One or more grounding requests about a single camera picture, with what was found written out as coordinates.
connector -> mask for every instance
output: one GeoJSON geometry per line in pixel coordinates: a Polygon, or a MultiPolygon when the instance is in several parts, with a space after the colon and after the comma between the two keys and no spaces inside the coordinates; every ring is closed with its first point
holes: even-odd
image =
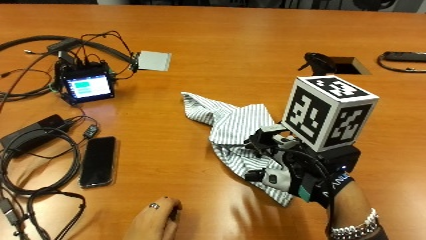
{"type": "Polygon", "coordinates": [[[85,130],[85,132],[83,133],[83,137],[87,139],[92,139],[97,132],[99,132],[99,127],[95,124],[92,124],[89,128],[85,130]]]}
{"type": "Polygon", "coordinates": [[[55,53],[57,51],[69,51],[79,45],[80,45],[80,39],[67,38],[59,43],[49,45],[47,48],[49,52],[55,53]]]}
{"type": "Polygon", "coordinates": [[[19,218],[11,200],[8,198],[3,198],[0,200],[0,208],[3,214],[8,218],[11,225],[16,226],[19,224],[19,218]]]}

fiducial marker cube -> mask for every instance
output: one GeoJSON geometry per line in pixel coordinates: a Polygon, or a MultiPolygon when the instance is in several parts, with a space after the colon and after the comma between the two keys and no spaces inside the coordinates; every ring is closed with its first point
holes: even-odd
{"type": "Polygon", "coordinates": [[[351,145],[378,96],[337,76],[298,77],[282,125],[316,151],[351,145]]]}

power adapter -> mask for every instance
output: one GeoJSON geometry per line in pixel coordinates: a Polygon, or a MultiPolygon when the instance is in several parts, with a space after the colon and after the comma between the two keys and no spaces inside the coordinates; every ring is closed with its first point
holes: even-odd
{"type": "Polygon", "coordinates": [[[48,130],[44,128],[57,128],[68,132],[71,124],[55,114],[4,136],[0,139],[0,143],[3,148],[8,148],[8,150],[12,151],[13,157],[19,157],[56,138],[55,135],[47,134],[48,130]]]}

striped cloth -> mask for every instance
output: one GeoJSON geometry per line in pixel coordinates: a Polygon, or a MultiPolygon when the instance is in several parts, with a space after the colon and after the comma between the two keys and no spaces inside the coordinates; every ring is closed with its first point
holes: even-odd
{"type": "MultiPolygon", "coordinates": [[[[236,107],[224,102],[204,98],[193,93],[182,92],[185,114],[194,121],[212,126],[209,140],[213,150],[228,168],[244,178],[249,170],[273,168],[281,165],[269,157],[257,158],[252,150],[245,149],[244,140],[262,126],[274,125],[264,104],[236,107]]],[[[253,183],[282,205],[286,206],[292,195],[276,188],[253,183]]]]}

human hand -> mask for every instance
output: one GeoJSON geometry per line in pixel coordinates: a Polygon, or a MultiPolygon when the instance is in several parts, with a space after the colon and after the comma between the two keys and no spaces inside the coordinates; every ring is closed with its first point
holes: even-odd
{"type": "Polygon", "coordinates": [[[134,217],[124,240],[173,240],[181,209],[178,199],[160,198],[134,217]]]}

